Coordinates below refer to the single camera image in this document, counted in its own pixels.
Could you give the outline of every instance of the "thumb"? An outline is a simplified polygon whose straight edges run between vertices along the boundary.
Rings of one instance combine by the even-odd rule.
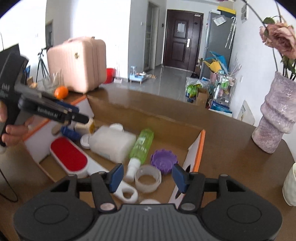
[[[0,122],[5,122],[7,120],[7,107],[0,101]]]

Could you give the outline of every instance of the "pink suitcase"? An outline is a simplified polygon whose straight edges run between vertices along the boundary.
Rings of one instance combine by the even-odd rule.
[[[64,86],[70,91],[86,93],[104,83],[106,45],[94,37],[69,39],[47,52],[50,76],[61,73]]]

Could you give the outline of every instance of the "gray refrigerator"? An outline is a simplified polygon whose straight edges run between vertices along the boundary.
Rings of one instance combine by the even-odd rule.
[[[217,26],[213,20],[213,18],[217,17],[217,16],[220,16],[220,15],[216,14],[216,13],[211,13],[211,12],[209,13],[207,36],[206,36],[203,59],[205,60],[206,58],[213,57],[213,55],[210,53],[210,51],[213,51],[213,52],[216,52],[220,55],[223,55],[226,59],[227,65],[229,66],[233,42],[231,44],[230,49],[229,49],[230,40],[227,45],[227,48],[225,48],[225,45],[227,42],[227,38],[228,38],[228,35],[230,32],[230,28],[231,28],[231,24],[233,22],[233,19],[224,16],[226,22]],[[202,67],[201,67],[201,72],[200,72],[200,79],[202,77],[209,79],[210,73],[211,73],[211,71],[210,71],[209,67],[207,67],[203,63]]]

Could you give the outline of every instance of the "human hand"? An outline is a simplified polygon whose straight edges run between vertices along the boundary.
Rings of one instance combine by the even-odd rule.
[[[5,122],[7,120],[7,107],[0,101],[0,122]],[[23,125],[7,125],[6,133],[3,134],[1,139],[6,144],[6,146],[17,145],[29,131],[28,126],[32,124],[34,117],[29,118]]]

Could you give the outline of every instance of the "brown door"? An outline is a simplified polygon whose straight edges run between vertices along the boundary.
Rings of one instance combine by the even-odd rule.
[[[168,10],[164,65],[194,71],[202,14]]]

